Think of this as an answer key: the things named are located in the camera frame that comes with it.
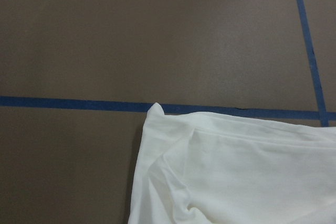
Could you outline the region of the white printed long-sleeve shirt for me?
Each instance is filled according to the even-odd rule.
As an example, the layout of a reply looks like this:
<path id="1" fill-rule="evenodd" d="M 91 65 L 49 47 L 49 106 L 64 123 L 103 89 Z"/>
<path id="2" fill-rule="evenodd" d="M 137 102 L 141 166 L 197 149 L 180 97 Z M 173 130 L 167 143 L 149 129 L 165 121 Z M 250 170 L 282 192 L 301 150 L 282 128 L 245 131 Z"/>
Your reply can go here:
<path id="1" fill-rule="evenodd" d="M 335 223 L 335 128 L 148 110 L 129 223 Z"/>

